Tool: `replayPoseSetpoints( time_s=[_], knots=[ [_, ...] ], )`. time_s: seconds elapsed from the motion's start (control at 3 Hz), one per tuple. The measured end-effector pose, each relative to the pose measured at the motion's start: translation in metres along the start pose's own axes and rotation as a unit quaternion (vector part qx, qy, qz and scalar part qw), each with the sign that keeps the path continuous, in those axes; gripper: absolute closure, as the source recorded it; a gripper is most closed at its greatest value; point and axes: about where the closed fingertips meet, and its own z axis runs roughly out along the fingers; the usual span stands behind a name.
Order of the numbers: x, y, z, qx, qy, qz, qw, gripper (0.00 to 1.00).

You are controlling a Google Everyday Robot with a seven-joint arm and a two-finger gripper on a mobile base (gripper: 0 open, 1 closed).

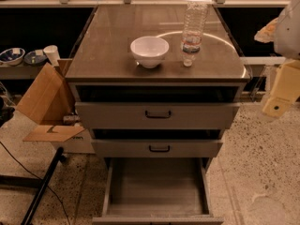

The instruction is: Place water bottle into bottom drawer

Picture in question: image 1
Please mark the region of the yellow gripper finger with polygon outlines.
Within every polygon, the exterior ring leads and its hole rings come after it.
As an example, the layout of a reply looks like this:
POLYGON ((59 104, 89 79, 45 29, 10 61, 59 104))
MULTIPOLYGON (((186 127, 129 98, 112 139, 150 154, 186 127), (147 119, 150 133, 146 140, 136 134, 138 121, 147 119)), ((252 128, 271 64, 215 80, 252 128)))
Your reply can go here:
POLYGON ((300 61, 287 60, 277 68, 273 86, 262 112, 279 118, 300 98, 300 61))

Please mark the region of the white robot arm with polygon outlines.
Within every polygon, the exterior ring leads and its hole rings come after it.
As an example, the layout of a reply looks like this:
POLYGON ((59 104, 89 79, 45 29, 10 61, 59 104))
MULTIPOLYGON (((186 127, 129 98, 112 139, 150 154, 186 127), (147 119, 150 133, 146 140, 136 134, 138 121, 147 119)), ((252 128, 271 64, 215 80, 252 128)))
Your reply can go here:
POLYGON ((279 14, 274 48, 286 61, 277 68, 262 112, 280 117, 300 97, 300 0, 292 0, 279 14))

